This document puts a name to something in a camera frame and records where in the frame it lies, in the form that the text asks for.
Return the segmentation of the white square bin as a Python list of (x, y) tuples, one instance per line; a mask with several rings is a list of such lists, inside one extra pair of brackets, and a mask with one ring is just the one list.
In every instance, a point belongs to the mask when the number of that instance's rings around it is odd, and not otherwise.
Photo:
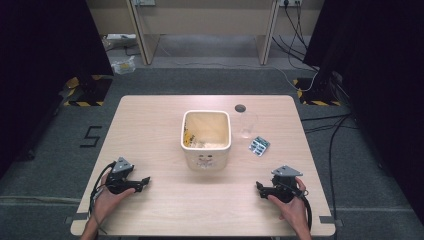
[(229, 114), (216, 110), (189, 110), (183, 116), (181, 148), (194, 171), (220, 171), (232, 146)]

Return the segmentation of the person's right hand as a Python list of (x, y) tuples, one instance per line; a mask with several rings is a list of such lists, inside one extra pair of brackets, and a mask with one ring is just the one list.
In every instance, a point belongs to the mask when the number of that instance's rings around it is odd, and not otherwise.
[(289, 203), (284, 203), (273, 195), (269, 195), (267, 199), (280, 209), (280, 219), (286, 220), (298, 235), (310, 232), (306, 217), (306, 207), (301, 199), (294, 197)]

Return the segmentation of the clear plastic bag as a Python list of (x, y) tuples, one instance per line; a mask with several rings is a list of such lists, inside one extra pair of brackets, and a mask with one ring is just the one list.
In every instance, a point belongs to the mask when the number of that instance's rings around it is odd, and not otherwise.
[(136, 69), (133, 56), (130, 56), (129, 58), (122, 61), (114, 61), (111, 64), (111, 67), (114, 72), (119, 75), (132, 73)]

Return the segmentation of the clear plastic cup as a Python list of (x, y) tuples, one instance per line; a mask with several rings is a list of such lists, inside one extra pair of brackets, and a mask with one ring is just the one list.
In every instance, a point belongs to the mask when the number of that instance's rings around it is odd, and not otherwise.
[(253, 112), (245, 111), (240, 114), (240, 136), (242, 138), (250, 138), (253, 129), (258, 121), (258, 117)]

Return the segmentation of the black curtain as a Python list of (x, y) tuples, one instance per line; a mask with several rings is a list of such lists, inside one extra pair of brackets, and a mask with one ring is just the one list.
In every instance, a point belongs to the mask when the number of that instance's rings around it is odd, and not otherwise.
[(324, 0), (305, 57), (342, 88), (424, 225), (424, 0)]
[(111, 73), (87, 0), (0, 0), (0, 178), (69, 79)]

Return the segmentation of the white power strip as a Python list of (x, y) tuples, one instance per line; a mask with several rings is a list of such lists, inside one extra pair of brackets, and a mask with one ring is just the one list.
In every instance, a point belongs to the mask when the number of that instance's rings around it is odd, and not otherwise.
[(130, 41), (136, 39), (135, 34), (107, 34), (106, 39), (109, 41)]

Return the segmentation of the person's left hand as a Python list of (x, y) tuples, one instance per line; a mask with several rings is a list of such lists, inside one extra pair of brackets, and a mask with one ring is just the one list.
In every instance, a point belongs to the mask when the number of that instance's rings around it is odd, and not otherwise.
[(131, 194), (135, 193), (134, 188), (125, 190), (120, 194), (113, 194), (105, 186), (94, 202), (94, 210), (87, 225), (97, 230), (100, 225), (109, 217), (120, 202)]

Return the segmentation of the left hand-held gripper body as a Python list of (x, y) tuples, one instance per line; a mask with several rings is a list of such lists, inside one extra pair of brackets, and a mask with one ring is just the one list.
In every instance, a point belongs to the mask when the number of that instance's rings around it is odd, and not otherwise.
[(120, 194), (127, 189), (136, 188), (135, 182), (127, 180), (128, 175), (133, 169), (134, 166), (132, 164), (123, 157), (119, 157), (107, 175), (105, 185), (108, 190), (113, 194)]

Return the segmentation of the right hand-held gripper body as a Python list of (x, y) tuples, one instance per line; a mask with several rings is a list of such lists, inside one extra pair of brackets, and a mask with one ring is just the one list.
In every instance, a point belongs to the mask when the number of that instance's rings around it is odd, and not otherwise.
[(283, 203), (289, 203), (294, 197), (300, 197), (303, 192), (298, 188), (296, 178), (302, 173), (287, 165), (272, 171), (272, 187), (264, 190), (265, 197), (277, 197)]

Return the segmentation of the light wooden desk frame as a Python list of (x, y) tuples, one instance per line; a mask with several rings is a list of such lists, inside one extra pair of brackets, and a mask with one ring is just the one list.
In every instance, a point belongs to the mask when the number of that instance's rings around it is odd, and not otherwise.
[(126, 0), (143, 63), (162, 35), (249, 35), (259, 63), (268, 61), (278, 0)]

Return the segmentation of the blister pack of pills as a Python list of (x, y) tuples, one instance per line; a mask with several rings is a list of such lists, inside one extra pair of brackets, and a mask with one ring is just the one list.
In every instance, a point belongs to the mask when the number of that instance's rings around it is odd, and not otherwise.
[(254, 138), (248, 149), (255, 154), (258, 157), (261, 157), (265, 151), (268, 149), (268, 147), (270, 146), (270, 142), (265, 140), (264, 138), (257, 136), (256, 138)]

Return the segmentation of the black stand base striped tape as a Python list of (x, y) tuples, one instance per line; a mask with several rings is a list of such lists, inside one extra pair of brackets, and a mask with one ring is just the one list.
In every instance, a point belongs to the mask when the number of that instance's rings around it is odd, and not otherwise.
[(92, 75), (88, 83), (81, 84), (77, 77), (66, 82), (69, 92), (64, 106), (102, 106), (112, 80), (101, 75)]
[(293, 81), (301, 104), (317, 106), (340, 106), (328, 84), (316, 84), (313, 78), (297, 78)]

